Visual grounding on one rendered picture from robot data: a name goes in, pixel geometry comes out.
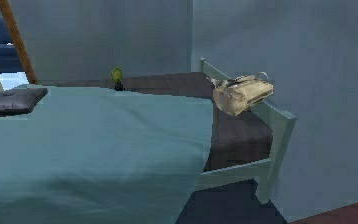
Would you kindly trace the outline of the brown wooden pole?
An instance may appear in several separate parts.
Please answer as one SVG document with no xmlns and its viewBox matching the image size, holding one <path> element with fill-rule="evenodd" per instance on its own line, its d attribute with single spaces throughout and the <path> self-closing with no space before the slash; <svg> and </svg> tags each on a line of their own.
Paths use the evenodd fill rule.
<svg viewBox="0 0 358 224">
<path fill-rule="evenodd" d="M 10 7 L 10 3 L 8 0 L 0 0 L 0 12 L 1 12 L 3 20 L 7 26 L 7 29 L 11 36 L 13 44 L 16 48 L 22 68 L 26 74 L 27 81 L 30 84 L 37 84 L 38 80 L 37 80 L 36 74 L 32 67 L 30 58 L 27 54 L 25 45 L 23 43 L 22 37 L 20 35 L 16 20 L 14 18 L 14 15 L 13 15 L 13 12 L 12 12 L 12 9 Z"/>
</svg>

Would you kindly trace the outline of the dark blue sofa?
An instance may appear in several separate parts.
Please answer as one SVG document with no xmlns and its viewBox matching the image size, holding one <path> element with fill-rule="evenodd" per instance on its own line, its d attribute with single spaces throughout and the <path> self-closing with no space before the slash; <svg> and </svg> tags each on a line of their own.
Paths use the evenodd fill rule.
<svg viewBox="0 0 358 224">
<path fill-rule="evenodd" d="M 0 73 L 16 72 L 23 72 L 23 68 L 5 22 L 0 18 Z"/>
</svg>

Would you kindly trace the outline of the beige bag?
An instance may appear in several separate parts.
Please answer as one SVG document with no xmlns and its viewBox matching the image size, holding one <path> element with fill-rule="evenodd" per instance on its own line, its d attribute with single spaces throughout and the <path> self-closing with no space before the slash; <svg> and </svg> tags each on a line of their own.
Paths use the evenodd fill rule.
<svg viewBox="0 0 358 224">
<path fill-rule="evenodd" d="M 273 94 L 273 85 L 255 74 L 235 79 L 207 78 L 214 85 L 213 100 L 217 108 L 231 116 L 238 116 Z"/>
</svg>

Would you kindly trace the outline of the dark grey laptop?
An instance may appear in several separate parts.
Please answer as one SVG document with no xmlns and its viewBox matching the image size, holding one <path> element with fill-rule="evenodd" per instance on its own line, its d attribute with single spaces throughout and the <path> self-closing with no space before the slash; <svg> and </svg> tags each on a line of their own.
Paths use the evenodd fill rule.
<svg viewBox="0 0 358 224">
<path fill-rule="evenodd" d="M 31 113 L 47 94 L 47 88 L 11 89 L 0 92 L 0 117 Z"/>
</svg>

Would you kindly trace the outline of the teal covered bed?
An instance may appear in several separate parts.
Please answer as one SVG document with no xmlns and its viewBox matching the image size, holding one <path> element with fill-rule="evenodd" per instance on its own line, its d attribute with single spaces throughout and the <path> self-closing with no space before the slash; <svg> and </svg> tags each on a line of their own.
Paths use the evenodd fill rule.
<svg viewBox="0 0 358 224">
<path fill-rule="evenodd" d="M 48 94 L 0 117 L 0 224 L 285 224 L 268 200 L 294 116 L 228 115 L 208 77 L 13 88 Z"/>
</svg>

